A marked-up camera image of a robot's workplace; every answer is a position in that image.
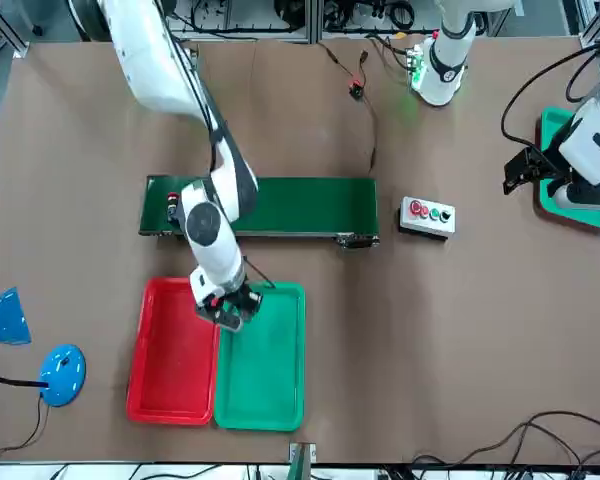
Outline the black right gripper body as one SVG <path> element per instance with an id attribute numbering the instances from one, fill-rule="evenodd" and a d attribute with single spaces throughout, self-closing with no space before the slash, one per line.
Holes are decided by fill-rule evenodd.
<path id="1" fill-rule="evenodd" d="M 225 295 L 216 295 L 212 299 L 212 313 L 217 315 L 219 311 L 232 315 L 241 313 L 242 296 L 238 291 L 226 293 Z"/>

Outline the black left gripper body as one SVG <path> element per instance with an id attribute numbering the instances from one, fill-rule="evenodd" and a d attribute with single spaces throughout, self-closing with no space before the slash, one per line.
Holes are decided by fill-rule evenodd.
<path id="1" fill-rule="evenodd" d="M 572 167 L 560 152 L 543 152 L 540 156 L 539 186 L 546 190 L 558 190 L 572 181 Z"/>

